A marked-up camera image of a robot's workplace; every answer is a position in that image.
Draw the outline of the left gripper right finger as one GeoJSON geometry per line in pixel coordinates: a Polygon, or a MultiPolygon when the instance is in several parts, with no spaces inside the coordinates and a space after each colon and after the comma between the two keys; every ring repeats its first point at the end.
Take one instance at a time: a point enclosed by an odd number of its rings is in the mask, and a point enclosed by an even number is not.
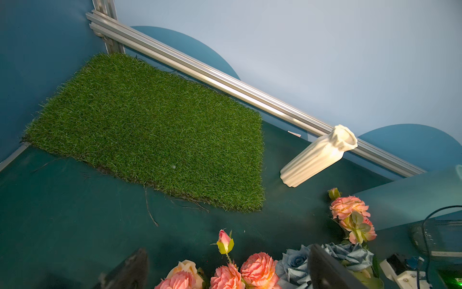
{"type": "Polygon", "coordinates": [[[310,248],[308,265],[314,289],[367,289],[318,244],[310,248]]]}

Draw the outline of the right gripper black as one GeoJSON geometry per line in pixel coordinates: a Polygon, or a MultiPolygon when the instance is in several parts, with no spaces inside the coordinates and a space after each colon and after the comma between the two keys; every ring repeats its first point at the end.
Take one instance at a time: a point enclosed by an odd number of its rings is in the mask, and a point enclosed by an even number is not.
{"type": "Polygon", "coordinates": [[[439,268],[438,275],[447,289],[462,289],[462,266],[453,265],[439,268]]]}

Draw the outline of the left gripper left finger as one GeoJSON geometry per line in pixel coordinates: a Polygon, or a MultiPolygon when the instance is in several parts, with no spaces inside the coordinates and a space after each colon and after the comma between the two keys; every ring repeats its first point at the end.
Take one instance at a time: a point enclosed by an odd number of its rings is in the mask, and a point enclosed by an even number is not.
{"type": "Polygon", "coordinates": [[[139,248],[108,274],[101,273],[94,289],[144,289],[149,261],[145,248],[139,248]]]}

